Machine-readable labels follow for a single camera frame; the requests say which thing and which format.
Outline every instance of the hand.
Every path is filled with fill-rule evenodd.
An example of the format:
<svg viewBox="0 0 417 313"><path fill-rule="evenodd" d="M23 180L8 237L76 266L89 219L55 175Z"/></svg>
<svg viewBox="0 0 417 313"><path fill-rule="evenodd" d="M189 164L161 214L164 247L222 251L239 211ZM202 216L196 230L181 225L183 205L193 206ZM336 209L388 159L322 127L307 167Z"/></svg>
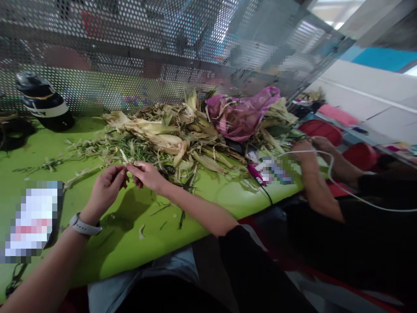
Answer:
<svg viewBox="0 0 417 313"><path fill-rule="evenodd" d="M327 153L332 153L336 151L336 147L327 139L326 137L314 136L311 138L313 145L319 151L324 151Z"/></svg>
<svg viewBox="0 0 417 313"><path fill-rule="evenodd" d="M314 151L313 145L307 140L300 140L298 141L292 148L291 151ZM300 161L304 162L311 158L316 158L315 152L302 152L302 153L293 153L295 157Z"/></svg>
<svg viewBox="0 0 417 313"><path fill-rule="evenodd" d="M149 189L160 194L164 186L169 183L151 163L136 161L135 166L127 164L126 167L134 176L133 181L139 189L145 184Z"/></svg>
<svg viewBox="0 0 417 313"><path fill-rule="evenodd" d="M91 192L90 200L80 214L80 219L89 224L96 225L101 216L114 203L122 187L127 187L129 178L123 165L112 165L99 177Z"/></svg>

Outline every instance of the white watch strap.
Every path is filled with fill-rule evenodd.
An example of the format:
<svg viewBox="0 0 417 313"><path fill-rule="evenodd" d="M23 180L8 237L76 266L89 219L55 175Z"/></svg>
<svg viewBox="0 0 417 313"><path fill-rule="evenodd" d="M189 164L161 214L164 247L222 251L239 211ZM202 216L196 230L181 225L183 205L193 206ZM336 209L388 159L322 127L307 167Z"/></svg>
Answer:
<svg viewBox="0 0 417 313"><path fill-rule="evenodd" d="M89 236L98 235L103 229L99 224L98 226L91 226L89 224L84 223L82 220L79 219L79 212L72 217L69 224L77 232L82 233L84 235L89 235Z"/></svg>

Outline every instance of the black shirt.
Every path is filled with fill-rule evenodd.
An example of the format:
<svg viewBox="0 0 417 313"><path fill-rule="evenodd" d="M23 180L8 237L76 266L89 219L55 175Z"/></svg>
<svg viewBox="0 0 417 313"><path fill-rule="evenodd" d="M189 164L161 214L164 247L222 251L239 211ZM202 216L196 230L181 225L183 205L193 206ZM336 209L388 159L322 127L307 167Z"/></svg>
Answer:
<svg viewBox="0 0 417 313"><path fill-rule="evenodd" d="M241 226L219 237L220 254L240 313L317 312ZM117 312L229 312L215 298L175 276L140 280Z"/></svg>
<svg viewBox="0 0 417 313"><path fill-rule="evenodd" d="M417 208L417 182L364 175L360 196L383 208ZM313 268L358 289L388 293L415 306L417 212L390 212L353 197L339 205L345 224L313 211L307 203L287 213L291 242Z"/></svg>

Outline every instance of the person's left hand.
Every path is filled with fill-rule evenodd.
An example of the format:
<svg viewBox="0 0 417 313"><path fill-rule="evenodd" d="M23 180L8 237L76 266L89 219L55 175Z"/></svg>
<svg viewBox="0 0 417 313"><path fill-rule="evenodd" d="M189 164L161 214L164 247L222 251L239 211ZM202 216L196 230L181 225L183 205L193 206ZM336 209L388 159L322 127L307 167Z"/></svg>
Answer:
<svg viewBox="0 0 417 313"><path fill-rule="evenodd" d="M315 151L313 145L308 140L298 141L292 148L291 151ZM301 153L292 153L300 161L304 162L310 158L316 158L315 152L301 152Z"/></svg>
<svg viewBox="0 0 417 313"><path fill-rule="evenodd" d="M90 225L95 225L101 216L114 203L122 187L126 188L129 178L123 165L112 165L99 177L91 192L90 200L80 214L80 219Z"/></svg>

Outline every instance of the green table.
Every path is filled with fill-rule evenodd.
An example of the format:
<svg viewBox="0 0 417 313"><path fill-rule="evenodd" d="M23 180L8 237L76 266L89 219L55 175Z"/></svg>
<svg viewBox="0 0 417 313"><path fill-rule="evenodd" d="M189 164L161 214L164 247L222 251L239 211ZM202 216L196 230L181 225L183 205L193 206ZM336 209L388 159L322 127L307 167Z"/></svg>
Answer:
<svg viewBox="0 0 417 313"><path fill-rule="evenodd" d="M101 118L78 118L73 129L64 133L54 133L40 129L29 137L27 144L20 149L0 154L1 186L0 200L0 236L5 238L10 233L10 220L15 218L16 205L20 204L20 196L25 194L28 182L45 180L67 181L87 167L94 167L101 163L100 159L87 161L67 161L57 167L56 172L38 170L31 175L23 172L13 172L18 168L40 166L45 157L58 157L65 154L68 145L65 138L78 140L100 136L104 122ZM296 184L282 185L274 182L266 187L274 203L294 195L303 186L300 168L295 162L286 162L284 168L295 178ZM65 194L61 215L61 226L67 226L70 218L82 210L90 196L93 183L99 171L77 182ZM236 219L241 219L259 212L270 205L269 199L254 179L250 179L256 191L251 192L242 188L238 177L220 177L208 170L199 171L199 180L195 194L225 207ZM199 224L186 216L182 229L179 230L181 210L170 206L163 211L150 216L161 209L168 200L155 196L146 187L137 190L132 183L126 190L122 190L116 202L109 208L102 219L103 231L92 237L88 243L81 263L73 277L73 286L84 285L95 280L103 279L117 273L131 270L156 259L166 253L174 251L186 244L198 240L208 233ZM144 239L139 240L139 229L143 229ZM41 261L49 249L42 252L42 256L32 258L27 267L26 277ZM4 302L4 291L12 278L15 264L0 264L0 303Z"/></svg>

